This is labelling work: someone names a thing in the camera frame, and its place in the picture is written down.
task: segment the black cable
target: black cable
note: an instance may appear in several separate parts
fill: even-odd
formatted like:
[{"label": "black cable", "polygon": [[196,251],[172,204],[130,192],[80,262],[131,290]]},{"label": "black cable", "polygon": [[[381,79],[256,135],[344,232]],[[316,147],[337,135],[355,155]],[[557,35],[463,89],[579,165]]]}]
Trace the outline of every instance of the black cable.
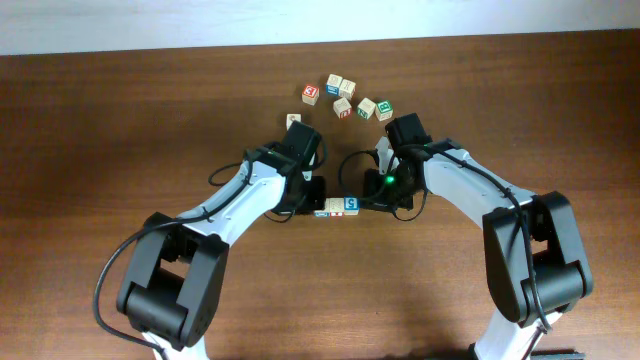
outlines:
[{"label": "black cable", "polygon": [[485,179],[489,180],[489,182],[491,182],[493,185],[495,185],[498,190],[500,190],[513,204],[514,209],[516,214],[518,215],[518,223],[520,226],[520,229],[522,230],[522,236],[524,238],[524,250],[525,250],[525,257],[527,260],[527,270],[529,272],[529,285],[531,286],[531,293],[533,295],[533,302],[534,302],[534,306],[536,308],[536,312],[538,313],[538,317],[540,318],[540,322],[542,322],[542,332],[544,334],[548,334],[549,332],[552,331],[552,327],[551,324],[549,324],[549,321],[547,320],[547,316],[544,313],[544,309],[542,308],[542,303],[540,301],[540,294],[538,292],[538,285],[536,283],[536,272],[535,269],[533,268],[533,251],[531,249],[531,235],[529,233],[529,227],[527,226],[527,224],[525,223],[525,219],[524,219],[524,212],[522,211],[522,208],[520,207],[520,203],[518,202],[518,200],[513,196],[513,193],[511,192],[511,190],[507,189],[506,187],[504,187],[498,180],[496,180],[493,176],[489,175],[487,172],[473,166],[470,165],[469,163],[467,163],[466,160],[460,160],[456,157],[454,157],[451,154],[448,154],[442,150],[436,149],[436,148],[432,148],[432,147],[428,147],[428,146],[422,146],[422,145],[405,145],[401,148],[399,148],[399,150],[401,150],[402,148],[414,148],[414,149],[422,149],[425,152],[428,153],[435,153],[441,156],[444,156],[445,158],[451,160],[453,163],[467,168],[475,173],[477,173],[478,175],[484,177]]},{"label": "black cable", "polygon": [[274,219],[274,218],[272,218],[272,217],[269,217],[269,215],[267,215],[267,213],[264,213],[264,214],[262,214],[262,215],[263,215],[264,217],[266,217],[267,219],[269,219],[269,220],[273,221],[273,222],[277,222],[277,223],[279,223],[279,224],[284,224],[284,223],[286,223],[287,221],[291,220],[291,218],[292,218],[292,217],[293,217],[293,215],[295,215],[295,214],[296,214],[296,210],[294,209],[293,211],[291,211],[291,212],[289,213],[289,215],[287,215],[286,219],[284,219],[284,220],[278,220],[278,219]]},{"label": "black cable", "polygon": [[397,206],[392,206],[391,207],[391,213],[393,214],[393,217],[396,218],[397,220],[407,221],[407,222],[417,219],[418,216],[420,216],[420,214],[422,214],[422,210],[424,210],[424,206],[427,203],[427,194],[428,193],[429,193],[428,190],[422,189],[422,205],[420,205],[420,210],[418,210],[417,214],[415,214],[414,216],[412,216],[412,217],[410,217],[408,219],[401,219],[401,218],[398,217],[398,214],[396,213]]},{"label": "black cable", "polygon": [[170,221],[168,221],[166,223],[163,223],[163,224],[158,224],[158,225],[155,225],[155,226],[151,226],[151,227],[140,229],[137,232],[135,232],[133,235],[131,235],[127,240],[125,240],[116,249],[116,251],[113,253],[113,255],[111,255],[109,260],[107,260],[107,263],[102,268],[102,272],[100,272],[100,276],[98,277],[98,282],[96,283],[96,289],[95,289],[95,291],[93,293],[93,302],[92,302],[93,317],[95,318],[96,322],[98,323],[98,325],[102,329],[104,329],[106,332],[110,333],[111,335],[119,337],[119,338],[121,338],[123,340],[131,341],[131,342],[139,344],[139,345],[150,347],[150,348],[156,350],[160,354],[160,356],[162,357],[163,360],[168,360],[167,355],[165,353],[165,349],[162,346],[160,346],[160,345],[158,345],[156,343],[152,343],[152,342],[149,342],[149,341],[146,341],[146,340],[139,339],[139,338],[137,338],[135,336],[131,336],[129,334],[125,334],[125,333],[123,333],[121,331],[118,331],[115,328],[109,326],[107,323],[105,323],[104,319],[100,315],[100,292],[102,291],[102,284],[104,283],[104,280],[107,277],[107,273],[109,272],[109,269],[111,268],[113,263],[116,261],[118,256],[120,256],[122,254],[122,252],[129,245],[131,245],[134,241],[142,238],[143,236],[145,236],[145,235],[147,235],[147,234],[149,234],[149,233],[151,233],[153,231],[157,231],[157,230],[168,228],[168,227],[174,227],[174,226],[177,226],[177,225],[189,224],[189,223],[194,223],[194,222],[206,220],[206,219],[210,218],[211,216],[215,215],[220,210],[224,209],[227,205],[229,205],[229,203],[231,203],[231,201],[233,201],[245,189],[245,187],[247,185],[251,185],[250,182],[251,182],[251,174],[253,173],[253,160],[251,160],[251,158],[249,156],[249,152],[247,150],[245,150],[245,152],[244,152],[244,159],[248,162],[249,169],[248,169],[248,172],[247,172],[247,176],[245,176],[245,178],[242,180],[242,186],[238,187],[238,189],[229,198],[227,198],[225,201],[223,201],[215,209],[210,210],[210,211],[206,211],[205,210],[205,212],[202,215],[196,216],[196,217],[193,217],[193,218],[188,218],[188,219],[174,218],[174,219],[172,219],[172,220],[170,220]]},{"label": "black cable", "polygon": [[[340,167],[338,168],[338,184],[340,185],[340,188],[342,188],[342,191],[347,194],[350,197],[354,197],[356,199],[358,199],[358,201],[360,202],[365,202],[365,201],[373,201],[375,200],[378,196],[382,195],[382,193],[384,192],[385,189],[385,181],[382,182],[382,185],[380,186],[380,188],[378,189],[378,191],[375,192],[375,194],[367,196],[367,197],[358,197],[356,195],[354,195],[349,189],[347,189],[347,186],[344,184],[344,182],[342,181],[342,170],[344,169],[345,164],[349,161],[349,159],[351,159],[352,157],[356,156],[356,155],[361,155],[361,154],[368,154],[370,156],[374,156],[376,154],[376,150],[359,150],[356,151],[354,153],[351,153],[349,155],[347,155],[346,158],[344,158],[344,160],[342,160],[342,163],[340,164]],[[395,154],[392,156],[391,161],[389,162],[389,167],[387,168],[387,174],[389,173],[389,171],[391,171],[391,167],[393,165],[393,160],[395,159]]]},{"label": "black cable", "polygon": [[218,170],[212,172],[211,175],[209,175],[209,179],[207,180],[209,182],[209,185],[216,186],[216,187],[225,186],[228,183],[228,181],[225,181],[223,183],[216,183],[216,182],[213,182],[213,177],[223,172],[224,170],[231,169],[240,165],[242,165],[242,163],[233,163],[233,164],[225,165],[219,168]]}]

